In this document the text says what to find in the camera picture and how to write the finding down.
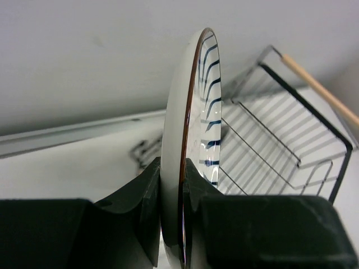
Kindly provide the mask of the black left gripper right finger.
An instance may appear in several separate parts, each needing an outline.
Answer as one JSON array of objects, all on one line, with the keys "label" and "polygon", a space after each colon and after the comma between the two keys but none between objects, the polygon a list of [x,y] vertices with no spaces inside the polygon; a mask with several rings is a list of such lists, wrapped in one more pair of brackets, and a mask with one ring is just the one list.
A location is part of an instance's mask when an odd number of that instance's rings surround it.
[{"label": "black left gripper right finger", "polygon": [[186,160],[187,268],[357,268],[339,215],[317,196],[230,196]]}]

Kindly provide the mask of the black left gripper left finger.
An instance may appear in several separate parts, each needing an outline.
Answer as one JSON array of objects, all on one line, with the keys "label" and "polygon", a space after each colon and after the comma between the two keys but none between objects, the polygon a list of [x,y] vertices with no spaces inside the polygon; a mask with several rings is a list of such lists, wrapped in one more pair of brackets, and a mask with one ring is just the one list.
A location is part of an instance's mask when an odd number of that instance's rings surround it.
[{"label": "black left gripper left finger", "polygon": [[1,200],[1,267],[156,267],[159,164],[98,202]]}]

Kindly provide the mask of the white plate blue stripes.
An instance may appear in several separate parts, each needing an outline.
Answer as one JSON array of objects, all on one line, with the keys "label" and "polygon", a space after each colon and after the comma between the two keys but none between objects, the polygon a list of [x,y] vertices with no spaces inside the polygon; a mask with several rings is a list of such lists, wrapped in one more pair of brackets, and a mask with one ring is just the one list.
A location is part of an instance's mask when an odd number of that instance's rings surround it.
[{"label": "white plate blue stripes", "polygon": [[191,37],[174,72],[160,157],[161,226],[172,268],[184,268],[183,199],[186,161],[217,187],[222,87],[217,38],[207,27]]}]

